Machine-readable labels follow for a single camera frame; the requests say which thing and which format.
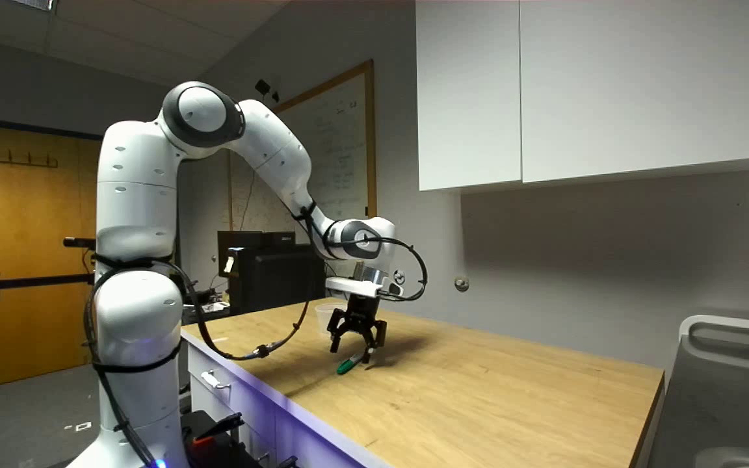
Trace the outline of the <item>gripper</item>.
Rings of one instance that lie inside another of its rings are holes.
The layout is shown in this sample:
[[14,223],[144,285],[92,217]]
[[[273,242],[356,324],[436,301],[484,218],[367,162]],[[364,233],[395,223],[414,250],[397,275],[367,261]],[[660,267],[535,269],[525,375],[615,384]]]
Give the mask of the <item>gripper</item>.
[[330,334],[330,353],[337,353],[342,335],[350,331],[350,323],[362,324],[361,335],[365,350],[361,363],[368,364],[371,356],[386,343],[387,322],[377,320],[380,297],[351,294],[345,310],[334,309],[326,327]]

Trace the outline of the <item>green marker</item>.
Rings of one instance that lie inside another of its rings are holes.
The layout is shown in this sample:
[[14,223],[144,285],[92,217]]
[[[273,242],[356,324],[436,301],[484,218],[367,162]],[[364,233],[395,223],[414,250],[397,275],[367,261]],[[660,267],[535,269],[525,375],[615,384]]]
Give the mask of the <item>green marker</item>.
[[360,363],[366,364],[369,363],[370,360],[371,353],[368,350],[363,350],[363,352],[356,353],[342,361],[336,368],[335,373],[336,375],[346,375]]

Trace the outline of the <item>clear plastic cup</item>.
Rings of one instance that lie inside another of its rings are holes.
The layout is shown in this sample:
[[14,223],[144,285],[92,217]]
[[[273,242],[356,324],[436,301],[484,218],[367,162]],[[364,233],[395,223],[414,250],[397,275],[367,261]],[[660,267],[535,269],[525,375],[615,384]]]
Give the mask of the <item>clear plastic cup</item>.
[[346,304],[344,302],[328,302],[315,306],[317,329],[321,334],[327,335],[327,337],[330,335],[329,323],[335,310],[340,310],[342,316],[346,310]]

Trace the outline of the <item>row of black monitors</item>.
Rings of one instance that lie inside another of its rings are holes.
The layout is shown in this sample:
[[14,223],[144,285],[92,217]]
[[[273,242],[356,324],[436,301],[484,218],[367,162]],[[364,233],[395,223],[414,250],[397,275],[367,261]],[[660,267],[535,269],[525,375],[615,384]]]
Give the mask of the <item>row of black monitors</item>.
[[324,260],[294,231],[218,231],[217,248],[233,316],[325,297]]

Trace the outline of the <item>white drawer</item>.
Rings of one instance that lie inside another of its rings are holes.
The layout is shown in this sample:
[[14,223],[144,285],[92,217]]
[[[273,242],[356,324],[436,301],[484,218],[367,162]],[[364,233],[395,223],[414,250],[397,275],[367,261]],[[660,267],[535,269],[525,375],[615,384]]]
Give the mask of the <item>white drawer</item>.
[[[208,412],[219,421],[237,412],[242,415],[243,426],[238,429],[241,442],[250,455],[256,458],[276,459],[276,421],[274,405],[252,386],[242,382],[225,365],[190,344],[187,349],[187,367],[191,386],[191,408]],[[200,379],[202,371],[215,370],[221,382],[231,383],[231,388],[216,390]]]

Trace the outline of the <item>black and red clamp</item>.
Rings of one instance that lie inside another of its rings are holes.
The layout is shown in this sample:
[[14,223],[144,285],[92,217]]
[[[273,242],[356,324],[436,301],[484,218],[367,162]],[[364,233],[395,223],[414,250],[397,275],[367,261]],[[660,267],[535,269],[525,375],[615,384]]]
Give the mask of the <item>black and red clamp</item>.
[[179,418],[190,468],[254,468],[238,429],[240,412],[214,421],[205,411],[192,411]]

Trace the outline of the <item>wood framed whiteboard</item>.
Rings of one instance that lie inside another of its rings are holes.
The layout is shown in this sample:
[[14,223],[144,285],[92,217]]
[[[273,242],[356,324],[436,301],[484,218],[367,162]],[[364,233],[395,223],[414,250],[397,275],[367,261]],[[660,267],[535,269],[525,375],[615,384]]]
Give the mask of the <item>wood framed whiteboard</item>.
[[[374,62],[360,63],[275,106],[311,160],[308,190],[333,219],[377,216]],[[238,156],[227,160],[231,230],[294,231],[288,211]]]

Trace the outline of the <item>narrow white cabinet door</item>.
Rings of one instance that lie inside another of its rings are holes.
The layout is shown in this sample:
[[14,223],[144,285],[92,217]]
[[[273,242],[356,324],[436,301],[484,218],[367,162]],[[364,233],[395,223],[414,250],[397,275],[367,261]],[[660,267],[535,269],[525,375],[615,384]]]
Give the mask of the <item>narrow white cabinet door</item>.
[[415,4],[420,190],[522,179],[520,3]]

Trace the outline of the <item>orange wooden door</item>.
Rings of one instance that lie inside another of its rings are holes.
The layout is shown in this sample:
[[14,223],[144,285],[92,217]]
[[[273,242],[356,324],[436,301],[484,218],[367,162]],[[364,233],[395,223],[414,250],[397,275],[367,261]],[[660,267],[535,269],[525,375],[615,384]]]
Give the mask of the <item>orange wooden door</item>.
[[[49,153],[59,168],[0,164],[0,279],[83,274],[83,252],[63,240],[96,232],[100,143],[0,127],[0,155],[8,150]],[[0,384],[89,362],[81,325],[89,289],[74,283],[0,293]]]

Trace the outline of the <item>coat hook rack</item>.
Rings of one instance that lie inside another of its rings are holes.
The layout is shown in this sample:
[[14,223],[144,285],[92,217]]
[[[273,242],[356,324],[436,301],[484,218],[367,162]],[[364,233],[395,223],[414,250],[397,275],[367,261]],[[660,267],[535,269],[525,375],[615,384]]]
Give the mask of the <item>coat hook rack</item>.
[[45,156],[34,156],[29,151],[23,155],[15,155],[13,151],[8,150],[3,156],[0,155],[0,164],[26,166],[27,168],[59,168],[59,160],[51,157],[49,153]]

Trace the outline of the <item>steel sink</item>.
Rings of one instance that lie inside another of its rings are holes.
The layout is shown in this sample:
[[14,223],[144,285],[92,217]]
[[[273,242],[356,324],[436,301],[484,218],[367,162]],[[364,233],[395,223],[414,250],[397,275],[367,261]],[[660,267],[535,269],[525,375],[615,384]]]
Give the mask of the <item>steel sink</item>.
[[749,468],[749,318],[683,320],[647,468]]

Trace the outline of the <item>wide white cabinet door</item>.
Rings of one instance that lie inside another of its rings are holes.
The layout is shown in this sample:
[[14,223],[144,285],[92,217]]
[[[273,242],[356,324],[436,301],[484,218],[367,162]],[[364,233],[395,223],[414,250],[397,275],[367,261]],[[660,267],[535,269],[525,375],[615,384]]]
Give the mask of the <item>wide white cabinet door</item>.
[[522,178],[749,170],[749,0],[520,4]]

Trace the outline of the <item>white wall cabinet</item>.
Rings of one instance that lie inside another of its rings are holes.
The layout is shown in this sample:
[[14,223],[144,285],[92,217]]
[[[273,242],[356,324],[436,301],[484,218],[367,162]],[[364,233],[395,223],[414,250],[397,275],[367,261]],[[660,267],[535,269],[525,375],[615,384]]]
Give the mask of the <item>white wall cabinet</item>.
[[415,3],[419,189],[749,171],[749,0]]

